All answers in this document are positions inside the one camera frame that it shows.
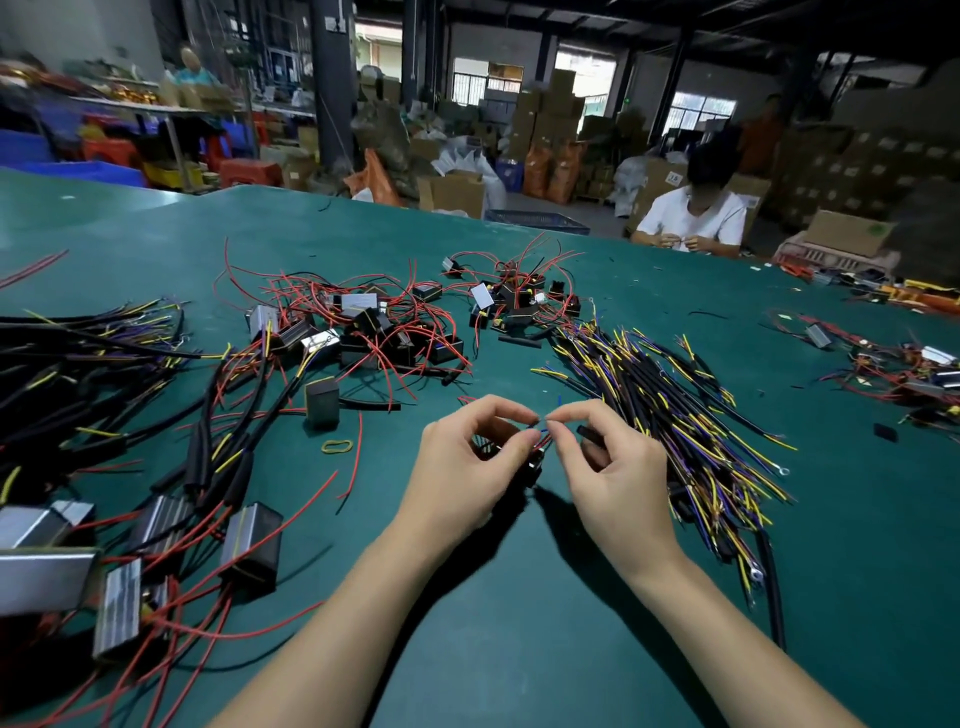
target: finger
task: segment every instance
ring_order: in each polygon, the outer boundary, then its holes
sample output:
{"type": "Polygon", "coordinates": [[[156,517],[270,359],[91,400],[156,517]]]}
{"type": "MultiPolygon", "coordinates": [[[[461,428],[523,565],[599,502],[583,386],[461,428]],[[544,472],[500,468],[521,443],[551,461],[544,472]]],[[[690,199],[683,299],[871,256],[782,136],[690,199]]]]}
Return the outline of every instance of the finger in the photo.
{"type": "Polygon", "coordinates": [[[537,413],[529,407],[524,407],[515,401],[504,400],[496,395],[486,395],[479,400],[474,400],[445,419],[450,420],[449,423],[456,426],[465,437],[470,437],[477,432],[480,424],[495,417],[504,417],[525,425],[534,425],[540,421],[537,413]]]}
{"type": "Polygon", "coordinates": [[[516,471],[523,467],[534,445],[539,441],[539,430],[525,429],[510,438],[500,449],[500,453],[490,461],[490,464],[498,470],[499,479],[502,479],[504,488],[514,478],[516,471]]]}
{"type": "Polygon", "coordinates": [[[584,457],[596,473],[613,462],[610,459],[610,454],[604,448],[598,448],[590,440],[583,440],[580,443],[580,449],[584,452],[584,457]]]}
{"type": "Polygon", "coordinates": [[[559,422],[547,422],[546,426],[549,427],[550,435],[557,446],[557,455],[560,457],[560,464],[564,466],[570,492],[576,496],[577,489],[589,483],[589,479],[596,473],[584,457],[580,444],[569,427],[559,422]]]}
{"type": "Polygon", "coordinates": [[[634,431],[602,400],[575,401],[558,407],[546,416],[547,420],[559,423],[586,420],[604,438],[607,452],[612,458],[620,457],[630,448],[634,431]]]}
{"type": "Polygon", "coordinates": [[[520,432],[520,428],[513,423],[499,417],[491,417],[477,426],[476,433],[481,437],[486,437],[491,442],[503,445],[518,432],[520,432]]]}

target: window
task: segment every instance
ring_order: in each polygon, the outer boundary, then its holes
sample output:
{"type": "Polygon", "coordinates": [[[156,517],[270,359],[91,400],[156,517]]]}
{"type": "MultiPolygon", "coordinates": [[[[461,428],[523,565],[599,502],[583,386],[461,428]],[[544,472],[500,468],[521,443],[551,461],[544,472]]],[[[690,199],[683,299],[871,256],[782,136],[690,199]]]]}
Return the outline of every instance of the window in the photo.
{"type": "Polygon", "coordinates": [[[458,104],[477,106],[487,89],[519,93],[523,80],[523,66],[489,63],[472,59],[454,59],[453,93],[458,104]]]}
{"type": "Polygon", "coordinates": [[[709,119],[729,119],[736,109],[736,102],[730,99],[715,99],[712,96],[698,96],[694,93],[677,91],[673,95],[673,104],[666,117],[665,129],[696,129],[697,124],[709,119]]]}

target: table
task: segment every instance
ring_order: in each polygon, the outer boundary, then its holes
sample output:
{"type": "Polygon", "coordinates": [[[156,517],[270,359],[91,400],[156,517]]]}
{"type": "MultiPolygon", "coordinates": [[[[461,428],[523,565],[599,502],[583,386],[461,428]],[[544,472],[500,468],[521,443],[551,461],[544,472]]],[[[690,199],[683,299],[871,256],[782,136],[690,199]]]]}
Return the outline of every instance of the table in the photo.
{"type": "Polygon", "coordinates": [[[190,175],[187,174],[186,164],[183,160],[183,152],[180,150],[180,140],[177,139],[177,129],[174,127],[174,116],[210,116],[210,111],[203,109],[184,109],[182,107],[166,107],[154,104],[139,104],[133,101],[113,101],[112,99],[85,99],[82,96],[71,96],[74,101],[83,101],[88,104],[97,104],[98,106],[112,107],[114,109],[128,109],[133,111],[140,121],[141,131],[143,130],[142,117],[144,115],[153,115],[161,117],[167,125],[170,132],[170,144],[174,148],[174,157],[177,160],[177,170],[180,172],[180,178],[183,180],[183,191],[192,192],[193,183],[190,181],[190,175]]]}
{"type": "MultiPolygon", "coordinates": [[[[28,307],[58,315],[171,294],[192,301],[191,345],[220,351],[227,340],[241,341],[245,331],[242,314],[216,299],[210,287],[223,267],[225,236],[236,265],[312,270],[337,280],[374,268],[405,278],[408,259],[418,262],[419,278],[425,279],[439,272],[445,255],[488,250],[506,259],[534,234],[240,186],[70,228],[71,256],[36,279],[0,291],[0,310],[28,307]]],[[[800,449],[774,450],[792,471],[784,486],[799,502],[767,510],[775,522],[771,535],[794,659],[874,728],[958,724],[960,707],[952,697],[960,649],[954,618],[960,603],[957,445],[908,426],[897,427],[898,444],[875,437],[874,422],[897,426],[903,410],[813,383],[839,368],[842,355],[757,322],[765,309],[784,308],[883,342],[906,339],[911,330],[953,352],[960,350],[957,325],[893,307],[843,303],[843,292],[805,286],[775,268],[755,271],[738,261],[624,241],[550,237],[561,240],[565,250],[584,253],[570,261],[569,270],[577,292],[594,298],[603,326],[637,326],[664,342],[686,333],[741,411],[800,449]],[[689,315],[698,309],[729,318],[689,315]]],[[[4,265],[16,268],[60,250],[63,239],[61,229],[18,232],[10,238],[4,265]]],[[[228,285],[220,291],[240,303],[228,285]]],[[[437,303],[466,325],[465,303],[453,297],[437,303]]],[[[548,350],[501,344],[487,331],[475,379],[464,388],[473,396],[495,392],[545,412],[558,398],[575,397],[527,371],[553,358],[548,350]]],[[[196,396],[205,381],[204,375],[185,377],[156,403],[159,414],[196,396]]],[[[376,377],[369,382],[382,389],[376,377]]],[[[326,436],[307,437],[292,419],[277,422],[257,453],[249,500],[290,515],[334,469],[341,474],[330,496],[284,533],[277,592],[231,613],[226,631],[280,621],[336,588],[395,512],[420,430],[455,409],[460,394],[435,381],[416,393],[417,406],[364,417],[357,483],[339,515],[333,495],[346,488],[352,457],[321,455],[326,436]]],[[[361,390],[354,396],[371,395],[361,390]]],[[[150,410],[146,419],[157,412],[150,410]]],[[[356,433],[355,413],[346,413],[329,436],[355,439],[356,433]]],[[[115,507],[105,508],[104,515],[119,512],[168,470],[161,453],[179,456],[185,449],[185,440],[168,433],[137,453],[147,458],[144,475],[91,477],[79,485],[115,507]]],[[[540,485],[556,497],[545,500],[545,510],[531,501],[495,557],[430,610],[396,665],[373,726],[695,726],[701,718],[716,724],[716,713],[672,643],[625,595],[605,563],[571,535],[563,503],[568,491],[554,454],[546,459],[540,485]]],[[[708,556],[692,529],[678,532],[684,550],[742,607],[733,570],[708,556]]],[[[762,602],[751,618],[766,631],[762,602]]],[[[175,725],[209,720],[292,629],[218,644],[209,662],[214,669],[198,681],[175,725]]],[[[195,664],[194,655],[185,662],[195,664]]],[[[175,673],[168,695],[180,691],[188,674],[175,673]]],[[[142,719],[148,703],[147,698],[136,703],[128,724],[142,719]]],[[[94,725],[96,718],[77,724],[94,725]]]]}

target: ceiling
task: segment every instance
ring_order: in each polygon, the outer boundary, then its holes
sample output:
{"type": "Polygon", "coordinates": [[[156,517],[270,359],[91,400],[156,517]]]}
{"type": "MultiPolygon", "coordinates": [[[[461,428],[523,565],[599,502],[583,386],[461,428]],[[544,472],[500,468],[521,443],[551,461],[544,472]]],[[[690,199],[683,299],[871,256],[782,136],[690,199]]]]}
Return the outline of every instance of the ceiling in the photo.
{"type": "MultiPolygon", "coordinates": [[[[355,0],[357,13],[399,20],[397,0],[355,0]]],[[[780,73],[811,40],[824,51],[936,66],[954,54],[943,0],[441,0],[447,22],[535,31],[617,51],[669,55],[683,25],[689,58],[780,73]]]]}

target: red plastic stool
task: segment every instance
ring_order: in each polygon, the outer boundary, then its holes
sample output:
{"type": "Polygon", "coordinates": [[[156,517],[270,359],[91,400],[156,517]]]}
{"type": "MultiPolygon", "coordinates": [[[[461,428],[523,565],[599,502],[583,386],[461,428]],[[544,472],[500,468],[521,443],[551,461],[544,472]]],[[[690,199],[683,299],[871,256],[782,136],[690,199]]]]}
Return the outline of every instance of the red plastic stool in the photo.
{"type": "MultiPolygon", "coordinates": [[[[230,136],[224,132],[227,138],[227,148],[230,148],[230,136]]],[[[230,157],[224,153],[224,139],[222,136],[208,136],[204,139],[206,152],[204,154],[206,166],[211,172],[219,172],[224,160],[230,157]]]]}
{"type": "Polygon", "coordinates": [[[283,173],[280,165],[260,159],[224,159],[220,164],[220,186],[233,187],[235,184],[265,184],[268,187],[282,187],[283,173]]]}
{"type": "Polygon", "coordinates": [[[128,139],[84,139],[84,159],[140,169],[140,155],[128,139]]]}

